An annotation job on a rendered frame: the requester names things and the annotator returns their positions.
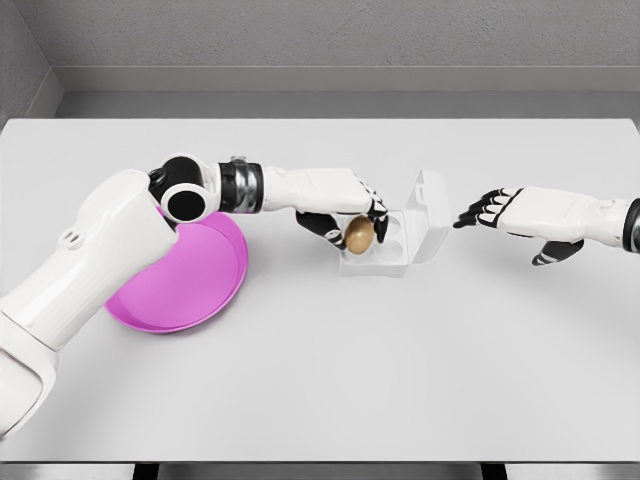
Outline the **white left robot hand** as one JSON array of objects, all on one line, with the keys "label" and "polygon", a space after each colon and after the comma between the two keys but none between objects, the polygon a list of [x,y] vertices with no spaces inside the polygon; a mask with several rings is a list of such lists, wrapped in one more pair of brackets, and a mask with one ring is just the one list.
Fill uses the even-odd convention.
[{"label": "white left robot hand", "polygon": [[339,250],[346,248],[335,215],[366,215],[377,242],[385,240],[388,209],[366,182],[347,168],[300,169],[287,173],[294,187],[296,220],[303,228],[328,240]]}]

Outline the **clear plastic egg box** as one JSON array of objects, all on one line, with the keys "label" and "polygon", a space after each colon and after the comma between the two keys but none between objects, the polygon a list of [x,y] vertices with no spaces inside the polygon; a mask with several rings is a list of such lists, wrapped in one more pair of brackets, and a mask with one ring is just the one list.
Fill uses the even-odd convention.
[{"label": "clear plastic egg box", "polygon": [[385,241],[375,242],[367,252],[341,253],[343,277],[401,277],[413,263],[424,263],[437,253],[452,224],[444,179],[434,171],[421,170],[402,210],[389,212]]}]

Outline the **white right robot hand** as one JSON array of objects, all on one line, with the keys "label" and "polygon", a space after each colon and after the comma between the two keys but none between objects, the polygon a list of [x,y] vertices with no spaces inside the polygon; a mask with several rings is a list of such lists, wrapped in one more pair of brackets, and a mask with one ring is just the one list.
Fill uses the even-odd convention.
[{"label": "white right robot hand", "polygon": [[541,238],[534,266],[564,261],[576,254],[587,238],[602,232],[596,215],[598,201],[590,196],[541,188],[500,188],[484,194],[461,213],[455,229],[484,226],[508,234]]}]

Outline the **pink round plate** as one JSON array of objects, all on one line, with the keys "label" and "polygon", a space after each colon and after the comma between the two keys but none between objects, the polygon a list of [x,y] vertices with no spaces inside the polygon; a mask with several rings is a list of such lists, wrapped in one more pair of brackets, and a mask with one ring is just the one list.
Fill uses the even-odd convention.
[{"label": "pink round plate", "polygon": [[177,226],[178,241],[158,262],[135,275],[105,304],[124,325],[172,333],[221,311],[246,274],[248,248],[238,224],[225,213]]}]

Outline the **brown egg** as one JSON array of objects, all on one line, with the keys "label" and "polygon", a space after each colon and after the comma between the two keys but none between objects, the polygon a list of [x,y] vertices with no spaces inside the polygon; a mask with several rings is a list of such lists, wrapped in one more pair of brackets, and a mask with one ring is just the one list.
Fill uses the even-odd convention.
[{"label": "brown egg", "polygon": [[345,230],[347,250],[354,255],[364,254],[371,247],[375,237],[373,223],[367,216],[354,217]]}]

